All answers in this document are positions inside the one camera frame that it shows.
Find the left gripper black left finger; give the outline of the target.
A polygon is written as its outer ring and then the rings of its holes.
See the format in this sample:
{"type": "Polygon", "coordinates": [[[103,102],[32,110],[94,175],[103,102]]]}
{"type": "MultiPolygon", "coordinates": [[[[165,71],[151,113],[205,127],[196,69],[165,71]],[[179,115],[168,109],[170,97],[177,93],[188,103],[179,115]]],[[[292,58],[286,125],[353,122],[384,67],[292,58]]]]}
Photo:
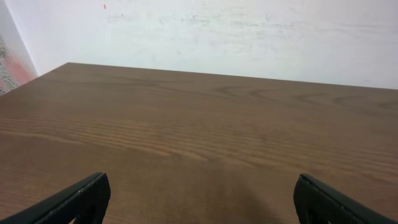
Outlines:
{"type": "Polygon", "coordinates": [[[108,177],[97,172],[1,220],[2,224],[102,224],[111,197],[108,177]]]}

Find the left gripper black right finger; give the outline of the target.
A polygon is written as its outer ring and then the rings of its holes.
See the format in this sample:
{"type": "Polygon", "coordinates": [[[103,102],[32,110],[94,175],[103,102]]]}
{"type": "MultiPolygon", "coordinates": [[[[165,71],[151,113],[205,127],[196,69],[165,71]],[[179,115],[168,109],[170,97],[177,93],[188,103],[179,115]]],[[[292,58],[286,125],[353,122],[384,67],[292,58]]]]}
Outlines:
{"type": "Polygon", "coordinates": [[[397,224],[308,174],[294,188],[300,224],[397,224]]]}

